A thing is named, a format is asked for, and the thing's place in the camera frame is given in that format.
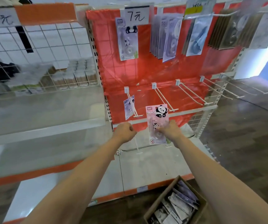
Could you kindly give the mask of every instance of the brown floor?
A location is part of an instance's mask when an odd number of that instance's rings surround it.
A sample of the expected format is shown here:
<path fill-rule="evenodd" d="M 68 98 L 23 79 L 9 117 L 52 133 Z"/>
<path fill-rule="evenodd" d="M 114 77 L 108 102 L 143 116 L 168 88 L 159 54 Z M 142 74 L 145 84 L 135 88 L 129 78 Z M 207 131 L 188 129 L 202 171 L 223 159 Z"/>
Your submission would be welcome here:
<path fill-rule="evenodd" d="M 268 91 L 268 87 L 254 79 L 243 82 Z M 248 90 L 240 83 L 237 85 Z M 231 85 L 228 85 L 227 89 L 242 94 Z M 268 109 L 268 94 L 248 95 L 242 99 Z M 208 145 L 222 166 L 268 203 L 268 111 L 236 99 L 222 98 L 218 106 L 202 133 L 201 141 Z M 189 183 L 198 187 L 195 180 Z M 0 187 L 0 223 L 17 187 L 18 184 Z M 163 190 L 164 188 L 158 188 L 89 207 L 82 217 L 81 224 L 142 223 L 143 214 Z M 199 223 L 218 223 L 210 207 Z"/>

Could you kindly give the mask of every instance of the price sign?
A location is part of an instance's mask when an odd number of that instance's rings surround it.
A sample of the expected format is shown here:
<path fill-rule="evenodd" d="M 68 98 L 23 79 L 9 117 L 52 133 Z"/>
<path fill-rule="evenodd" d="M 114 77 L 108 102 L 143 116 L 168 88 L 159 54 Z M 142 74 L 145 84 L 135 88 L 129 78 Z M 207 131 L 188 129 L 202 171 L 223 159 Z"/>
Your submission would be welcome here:
<path fill-rule="evenodd" d="M 185 16 L 211 14 L 213 12 L 215 3 L 216 0 L 188 0 L 186 4 Z"/>
<path fill-rule="evenodd" d="M 14 7 L 0 8 L 0 27 L 20 25 L 20 20 Z"/>
<path fill-rule="evenodd" d="M 125 7 L 126 26 L 149 24 L 150 6 Z"/>

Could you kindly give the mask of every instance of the brown cardboard package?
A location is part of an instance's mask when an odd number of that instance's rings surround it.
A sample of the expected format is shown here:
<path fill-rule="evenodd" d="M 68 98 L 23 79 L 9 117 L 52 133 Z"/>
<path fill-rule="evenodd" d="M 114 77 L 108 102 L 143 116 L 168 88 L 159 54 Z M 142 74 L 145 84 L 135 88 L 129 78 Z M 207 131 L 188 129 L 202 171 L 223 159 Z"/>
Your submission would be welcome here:
<path fill-rule="evenodd" d="M 154 212 L 156 211 L 157 207 L 160 205 L 161 201 L 163 198 L 166 197 L 166 195 L 172 191 L 173 186 L 179 181 L 179 180 L 183 180 L 184 183 L 189 187 L 189 189 L 191 189 L 191 191 L 198 197 L 199 199 L 199 203 L 200 203 L 200 207 L 199 209 L 192 215 L 192 218 L 190 219 L 190 221 L 188 222 L 188 224 L 196 224 L 199 220 L 199 218 L 202 216 L 203 211 L 206 209 L 207 207 L 207 201 L 194 189 L 192 188 L 191 185 L 189 185 L 189 183 L 187 183 L 184 179 L 182 179 L 181 176 L 177 176 L 173 182 L 164 190 L 164 192 L 162 192 L 162 194 L 158 197 L 158 199 L 152 204 L 152 206 L 149 208 L 149 210 L 145 213 L 145 215 L 143 216 L 144 221 L 148 223 L 148 220 L 150 219 L 151 215 L 154 214 Z"/>

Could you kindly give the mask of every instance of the hand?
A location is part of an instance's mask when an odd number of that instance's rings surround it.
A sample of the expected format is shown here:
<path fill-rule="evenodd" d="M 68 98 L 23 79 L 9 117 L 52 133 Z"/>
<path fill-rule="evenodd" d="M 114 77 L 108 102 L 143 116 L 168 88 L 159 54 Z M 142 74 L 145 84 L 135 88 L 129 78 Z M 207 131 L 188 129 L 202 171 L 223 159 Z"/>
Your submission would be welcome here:
<path fill-rule="evenodd" d="M 181 132 L 181 129 L 176 124 L 175 120 L 170 120 L 169 124 L 166 127 L 160 127 L 159 132 L 165 135 L 169 140 L 171 140 L 175 147 L 178 148 L 177 141 L 184 137 Z"/>
<path fill-rule="evenodd" d="M 120 142 L 123 144 L 128 141 L 131 141 L 136 134 L 137 132 L 133 129 L 132 124 L 125 122 L 117 126 L 117 128 L 113 132 L 112 138 L 120 140 Z"/>

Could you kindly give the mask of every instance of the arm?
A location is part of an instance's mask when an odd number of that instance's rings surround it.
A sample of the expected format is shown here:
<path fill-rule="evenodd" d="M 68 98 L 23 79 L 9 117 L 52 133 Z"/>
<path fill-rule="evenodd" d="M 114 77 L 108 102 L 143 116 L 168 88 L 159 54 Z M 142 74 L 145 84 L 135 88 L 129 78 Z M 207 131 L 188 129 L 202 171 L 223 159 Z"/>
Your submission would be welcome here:
<path fill-rule="evenodd" d="M 268 223 L 268 204 L 246 184 L 200 151 L 181 133 L 174 120 L 159 131 L 181 150 L 221 223 Z"/>
<path fill-rule="evenodd" d="M 54 187 L 22 224 L 78 223 L 115 152 L 136 133 L 131 124 L 119 124 L 112 138 Z"/>

